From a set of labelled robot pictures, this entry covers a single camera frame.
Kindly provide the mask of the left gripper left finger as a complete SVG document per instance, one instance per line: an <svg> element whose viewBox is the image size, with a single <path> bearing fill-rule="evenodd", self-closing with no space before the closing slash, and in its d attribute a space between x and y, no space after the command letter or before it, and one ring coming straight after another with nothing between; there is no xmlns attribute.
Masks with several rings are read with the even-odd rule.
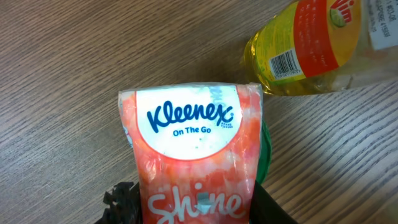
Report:
<svg viewBox="0 0 398 224"><path fill-rule="evenodd" d="M139 183L120 182L105 192L103 203L108 207L95 224L143 224Z"/></svg>

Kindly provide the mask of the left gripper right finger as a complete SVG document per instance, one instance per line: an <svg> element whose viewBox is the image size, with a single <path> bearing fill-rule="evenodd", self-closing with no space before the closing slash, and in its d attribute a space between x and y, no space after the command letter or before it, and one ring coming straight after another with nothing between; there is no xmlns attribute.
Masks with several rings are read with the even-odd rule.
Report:
<svg viewBox="0 0 398 224"><path fill-rule="evenodd" d="M249 214L250 224L297 224L287 212L255 181Z"/></svg>

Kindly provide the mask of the green lid jar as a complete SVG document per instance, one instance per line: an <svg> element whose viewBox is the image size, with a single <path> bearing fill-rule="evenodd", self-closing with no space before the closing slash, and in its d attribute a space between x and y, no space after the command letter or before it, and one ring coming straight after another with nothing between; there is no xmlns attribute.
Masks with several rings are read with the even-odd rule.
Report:
<svg viewBox="0 0 398 224"><path fill-rule="evenodd" d="M261 129L261 148L259 153L259 162L257 166L256 181L264 183L267 178L269 168L272 162L272 141L269 128L265 121L262 121Z"/></svg>

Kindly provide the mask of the orange Kleenex tissue pack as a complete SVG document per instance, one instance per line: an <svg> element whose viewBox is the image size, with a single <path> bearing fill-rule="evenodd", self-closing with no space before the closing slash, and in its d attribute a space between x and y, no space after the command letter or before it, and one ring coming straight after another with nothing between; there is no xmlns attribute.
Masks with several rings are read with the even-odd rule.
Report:
<svg viewBox="0 0 398 224"><path fill-rule="evenodd" d="M188 83L120 91L144 223L247 223L261 149L262 88Z"/></svg>

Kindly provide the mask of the yellow Vim dish soap bottle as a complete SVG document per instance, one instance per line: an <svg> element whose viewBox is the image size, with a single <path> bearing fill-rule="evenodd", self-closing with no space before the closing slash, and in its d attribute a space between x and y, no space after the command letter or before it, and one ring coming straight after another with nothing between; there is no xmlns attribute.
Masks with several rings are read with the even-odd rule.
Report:
<svg viewBox="0 0 398 224"><path fill-rule="evenodd" d="M300 0L248 41L265 93L316 95L397 78L397 0Z"/></svg>

